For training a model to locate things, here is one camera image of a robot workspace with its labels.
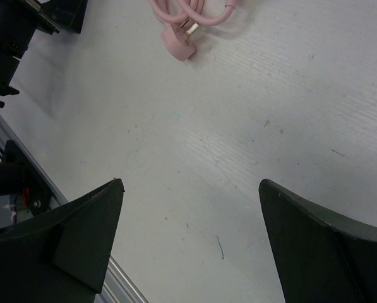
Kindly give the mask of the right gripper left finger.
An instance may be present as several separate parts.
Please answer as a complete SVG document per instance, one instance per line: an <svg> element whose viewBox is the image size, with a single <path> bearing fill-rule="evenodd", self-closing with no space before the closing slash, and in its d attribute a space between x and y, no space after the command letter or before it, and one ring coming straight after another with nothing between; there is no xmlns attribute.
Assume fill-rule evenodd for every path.
<svg viewBox="0 0 377 303"><path fill-rule="evenodd" d="M0 229L0 302L93 302L123 204L122 180Z"/></svg>

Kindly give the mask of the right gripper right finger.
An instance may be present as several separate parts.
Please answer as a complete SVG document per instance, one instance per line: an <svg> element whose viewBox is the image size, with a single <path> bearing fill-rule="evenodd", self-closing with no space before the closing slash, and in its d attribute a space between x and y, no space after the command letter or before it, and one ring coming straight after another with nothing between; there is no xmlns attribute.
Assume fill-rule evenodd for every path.
<svg viewBox="0 0 377 303"><path fill-rule="evenodd" d="M377 227L268 179L259 195L286 302L377 302Z"/></svg>

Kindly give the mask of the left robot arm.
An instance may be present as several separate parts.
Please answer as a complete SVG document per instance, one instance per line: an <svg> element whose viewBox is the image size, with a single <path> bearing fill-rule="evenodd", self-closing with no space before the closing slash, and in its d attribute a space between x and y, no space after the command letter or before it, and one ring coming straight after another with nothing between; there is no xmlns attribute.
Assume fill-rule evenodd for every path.
<svg viewBox="0 0 377 303"><path fill-rule="evenodd" d="M81 33L87 3L0 0L0 96L20 93L10 83L34 33L52 35L62 29Z"/></svg>

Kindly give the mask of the aluminium front rail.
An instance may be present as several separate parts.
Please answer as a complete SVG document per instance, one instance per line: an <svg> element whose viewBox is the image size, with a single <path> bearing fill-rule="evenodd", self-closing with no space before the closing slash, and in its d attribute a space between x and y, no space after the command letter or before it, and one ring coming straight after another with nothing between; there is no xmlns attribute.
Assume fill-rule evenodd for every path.
<svg viewBox="0 0 377 303"><path fill-rule="evenodd" d="M144 302L111 256L120 179L67 201L0 115L0 302Z"/></svg>

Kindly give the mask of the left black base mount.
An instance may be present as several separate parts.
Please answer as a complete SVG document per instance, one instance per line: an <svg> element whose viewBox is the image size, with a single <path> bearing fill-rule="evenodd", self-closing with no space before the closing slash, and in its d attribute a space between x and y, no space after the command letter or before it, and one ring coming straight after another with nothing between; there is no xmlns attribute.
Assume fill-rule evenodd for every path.
<svg viewBox="0 0 377 303"><path fill-rule="evenodd" d="M0 196L7 195L18 196L34 216L51 209L51 188L13 140L0 147Z"/></svg>

